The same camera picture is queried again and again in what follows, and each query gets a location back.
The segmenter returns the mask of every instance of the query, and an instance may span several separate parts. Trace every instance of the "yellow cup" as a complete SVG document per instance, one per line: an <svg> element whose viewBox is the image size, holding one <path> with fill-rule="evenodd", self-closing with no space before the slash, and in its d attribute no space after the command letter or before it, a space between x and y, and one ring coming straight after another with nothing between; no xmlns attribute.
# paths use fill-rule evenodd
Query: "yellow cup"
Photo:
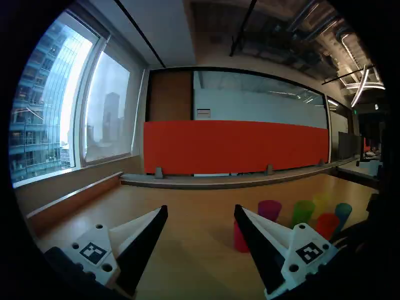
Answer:
<svg viewBox="0 0 400 300"><path fill-rule="evenodd" d="M315 194L312 197L312 202L315 204L315 210L312 215L313 218L318 218L321 214L326 213L328 203L330 202L331 196L327 193Z"/></svg>

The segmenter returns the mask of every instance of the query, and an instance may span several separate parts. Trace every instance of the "exposed ceiling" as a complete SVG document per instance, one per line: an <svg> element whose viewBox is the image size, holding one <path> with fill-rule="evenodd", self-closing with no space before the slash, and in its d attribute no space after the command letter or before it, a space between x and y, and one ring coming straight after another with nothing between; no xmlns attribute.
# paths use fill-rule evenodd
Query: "exposed ceiling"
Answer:
<svg viewBox="0 0 400 300"><path fill-rule="evenodd" d="M192 0L195 30L212 43L232 43L238 36L250 0ZM327 2L258 0L236 53L270 60L326 80L370 65L371 60L346 24ZM359 83L361 72L342 80ZM376 70L368 81L377 82Z"/></svg>

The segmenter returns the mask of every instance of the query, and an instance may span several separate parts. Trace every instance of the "orange panel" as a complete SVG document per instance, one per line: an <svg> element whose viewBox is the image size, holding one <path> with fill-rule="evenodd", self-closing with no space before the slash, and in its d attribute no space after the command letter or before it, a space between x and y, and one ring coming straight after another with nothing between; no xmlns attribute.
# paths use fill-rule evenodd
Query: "orange panel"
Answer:
<svg viewBox="0 0 400 300"><path fill-rule="evenodd" d="M328 161L327 129L251 121L158 121L144 124L144 171L215 174L264 171Z"/></svg>

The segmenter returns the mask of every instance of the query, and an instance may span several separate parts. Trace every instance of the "blue cup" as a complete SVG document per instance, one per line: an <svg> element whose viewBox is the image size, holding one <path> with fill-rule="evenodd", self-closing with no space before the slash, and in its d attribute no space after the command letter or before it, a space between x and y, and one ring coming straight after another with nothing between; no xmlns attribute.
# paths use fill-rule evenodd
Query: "blue cup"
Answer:
<svg viewBox="0 0 400 300"><path fill-rule="evenodd" d="M352 206L347 203L339 203L338 205L336 205L334 214L336 215L336 217L339 218L340 223L339 226L337 226L337 228L335 229L333 235L336 235L337 233L342 231L343 226L345 226L347 219L352 213L352 210Z"/></svg>

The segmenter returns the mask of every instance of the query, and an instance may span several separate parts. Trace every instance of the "wooden tabletop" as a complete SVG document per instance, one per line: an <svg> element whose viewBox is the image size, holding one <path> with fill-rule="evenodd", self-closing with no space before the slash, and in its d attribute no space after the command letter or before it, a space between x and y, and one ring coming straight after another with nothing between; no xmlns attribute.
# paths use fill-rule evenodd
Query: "wooden tabletop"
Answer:
<svg viewBox="0 0 400 300"><path fill-rule="evenodd" d="M42 251L70 245L96 224L116 227L168 206L168 220L137 286L136 299L260 299L264 285L249 253L233 248L235 204L257 212L262 200L282 203L278 223L289 226L297 201L329 195L326 212L337 203L353 211L345 225L365 220L370 187L326 174L267 186L220 190L176 190L120 185L45 232ZM310 221L315 225L316 217Z"/></svg>

